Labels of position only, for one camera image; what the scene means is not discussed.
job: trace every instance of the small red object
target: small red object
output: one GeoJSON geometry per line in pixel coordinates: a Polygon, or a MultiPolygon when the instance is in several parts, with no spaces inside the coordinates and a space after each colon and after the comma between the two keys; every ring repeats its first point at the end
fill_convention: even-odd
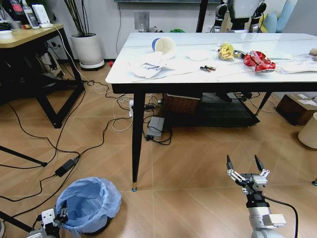
{"type": "Polygon", "coordinates": [[[12,4],[12,8],[13,8],[13,10],[16,11],[16,12],[23,12],[23,9],[22,9],[21,5],[18,4],[18,3],[12,4]]]}
{"type": "Polygon", "coordinates": [[[275,70],[275,63],[260,51],[250,51],[243,59],[246,66],[255,67],[256,73],[268,73],[275,70]]]}

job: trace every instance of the cardboard box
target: cardboard box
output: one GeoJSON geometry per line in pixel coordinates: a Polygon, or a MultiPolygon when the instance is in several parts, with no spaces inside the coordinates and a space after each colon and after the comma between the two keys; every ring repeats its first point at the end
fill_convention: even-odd
{"type": "Polygon", "coordinates": [[[285,94],[276,110],[292,125],[305,125],[317,112],[317,103],[303,94],[285,94]]]}

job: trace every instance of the blue plastic bag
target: blue plastic bag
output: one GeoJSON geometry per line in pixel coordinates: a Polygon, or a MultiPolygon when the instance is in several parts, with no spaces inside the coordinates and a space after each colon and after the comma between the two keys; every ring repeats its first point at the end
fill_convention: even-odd
{"type": "Polygon", "coordinates": [[[114,184],[98,177],[82,178],[73,182],[58,197],[57,213],[67,201],[68,221],[64,228],[73,237],[82,233],[94,233],[103,228],[108,217],[116,216],[121,205],[121,194],[114,184]]]}

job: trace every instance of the blue and white cup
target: blue and white cup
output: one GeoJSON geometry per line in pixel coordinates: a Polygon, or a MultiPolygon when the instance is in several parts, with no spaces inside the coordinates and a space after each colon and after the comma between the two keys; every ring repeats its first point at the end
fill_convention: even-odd
{"type": "Polygon", "coordinates": [[[152,42],[152,49],[163,52],[163,58],[169,60],[176,53],[176,43],[169,37],[156,38],[152,42]]]}

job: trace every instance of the wicker basket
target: wicker basket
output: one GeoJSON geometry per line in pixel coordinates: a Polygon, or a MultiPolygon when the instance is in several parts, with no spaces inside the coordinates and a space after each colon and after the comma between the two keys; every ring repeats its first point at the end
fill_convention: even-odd
{"type": "Polygon", "coordinates": [[[176,113],[193,114],[202,98],[178,96],[164,93],[166,109],[176,113]]]}

